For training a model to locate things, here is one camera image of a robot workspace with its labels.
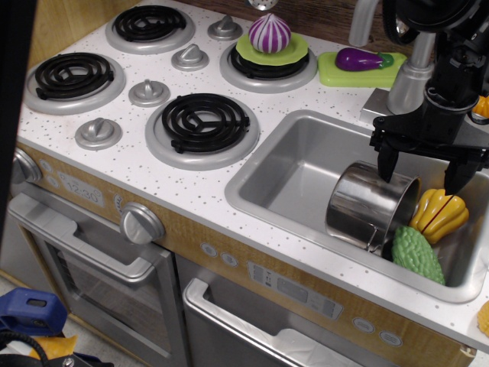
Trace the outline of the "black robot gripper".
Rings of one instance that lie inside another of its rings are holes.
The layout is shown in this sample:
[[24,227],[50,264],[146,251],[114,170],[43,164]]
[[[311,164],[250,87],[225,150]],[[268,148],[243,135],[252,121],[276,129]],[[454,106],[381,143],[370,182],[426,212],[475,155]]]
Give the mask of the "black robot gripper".
[[435,158],[449,163],[445,194],[457,194],[478,168],[488,167],[488,119],[472,112],[477,102],[474,95],[468,101],[448,101],[428,87],[414,111],[375,118],[370,145],[378,153],[380,178],[391,181],[401,153]]

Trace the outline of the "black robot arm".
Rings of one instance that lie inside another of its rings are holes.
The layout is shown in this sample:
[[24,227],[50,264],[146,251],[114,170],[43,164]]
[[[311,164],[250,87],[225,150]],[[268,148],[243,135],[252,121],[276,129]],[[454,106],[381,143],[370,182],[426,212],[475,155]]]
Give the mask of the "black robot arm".
[[444,188],[457,194],[488,166],[488,121],[471,112],[488,95],[488,3],[400,1],[400,20],[436,35],[432,76],[416,110],[377,117],[370,145],[379,176],[389,182],[401,152],[449,163]]

